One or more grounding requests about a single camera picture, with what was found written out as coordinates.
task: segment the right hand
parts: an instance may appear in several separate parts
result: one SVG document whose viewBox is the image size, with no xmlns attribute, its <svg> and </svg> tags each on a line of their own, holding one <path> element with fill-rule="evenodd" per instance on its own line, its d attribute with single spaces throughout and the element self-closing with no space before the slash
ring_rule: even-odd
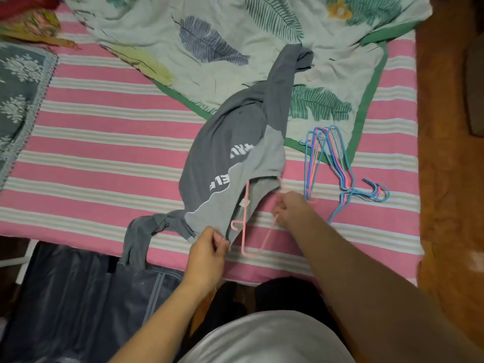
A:
<svg viewBox="0 0 484 363">
<path fill-rule="evenodd" d="M 313 211 L 305 197 L 297 192 L 289 191 L 279 193 L 272 210 L 272 215 L 277 216 L 277 223 L 290 230 L 291 223 L 297 223 L 297 219 L 305 216 L 308 211 Z"/>
</svg>

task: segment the black bag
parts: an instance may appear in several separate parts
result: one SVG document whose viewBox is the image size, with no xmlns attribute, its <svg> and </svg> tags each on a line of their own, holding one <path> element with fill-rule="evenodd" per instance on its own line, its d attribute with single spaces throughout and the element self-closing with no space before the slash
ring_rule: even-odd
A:
<svg viewBox="0 0 484 363">
<path fill-rule="evenodd" d="M 107 362 L 182 281 L 182 271 L 146 265 L 147 250 L 125 243 L 119 260 L 39 242 L 0 362 Z"/>
</svg>

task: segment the white shirt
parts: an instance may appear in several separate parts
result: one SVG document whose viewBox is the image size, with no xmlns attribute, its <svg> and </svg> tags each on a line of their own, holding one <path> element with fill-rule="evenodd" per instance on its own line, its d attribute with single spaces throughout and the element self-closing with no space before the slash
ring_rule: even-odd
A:
<svg viewBox="0 0 484 363">
<path fill-rule="evenodd" d="M 354 363 L 336 334 L 296 311 L 258 312 L 215 329 L 179 363 Z"/>
</svg>

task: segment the red fabric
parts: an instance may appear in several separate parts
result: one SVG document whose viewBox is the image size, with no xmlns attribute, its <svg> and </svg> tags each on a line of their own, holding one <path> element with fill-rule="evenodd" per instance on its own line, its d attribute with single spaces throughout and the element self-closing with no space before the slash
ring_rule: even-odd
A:
<svg viewBox="0 0 484 363">
<path fill-rule="evenodd" d="M 0 20 L 10 18 L 30 9 L 55 9 L 59 0 L 5 0 L 0 1 Z"/>
</svg>

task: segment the bed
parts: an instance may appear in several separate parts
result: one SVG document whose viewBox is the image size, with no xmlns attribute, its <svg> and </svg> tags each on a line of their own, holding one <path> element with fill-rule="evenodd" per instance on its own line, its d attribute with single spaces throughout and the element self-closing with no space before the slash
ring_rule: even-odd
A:
<svg viewBox="0 0 484 363">
<path fill-rule="evenodd" d="M 148 78 L 94 43 L 62 4 L 59 61 L 33 133 L 0 194 L 0 234 L 119 256 L 134 218 L 183 207 L 178 179 L 205 120 L 162 93 Z M 388 44 L 389 59 L 352 168 L 391 191 L 384 203 L 354 199 L 334 227 L 366 254 L 416 282 L 422 256 L 417 159 L 415 34 Z M 304 155 L 286 147 L 286 189 L 303 191 Z M 327 219 L 337 205 L 336 176 L 318 171 L 314 206 Z M 261 246 L 273 217 L 269 195 L 252 217 L 246 240 Z M 176 233 L 152 238 L 148 262 L 184 269 L 190 243 Z M 240 241 L 227 255 L 225 277 L 245 284 L 287 275 L 311 277 L 294 240 L 276 228 L 258 257 Z"/>
</svg>

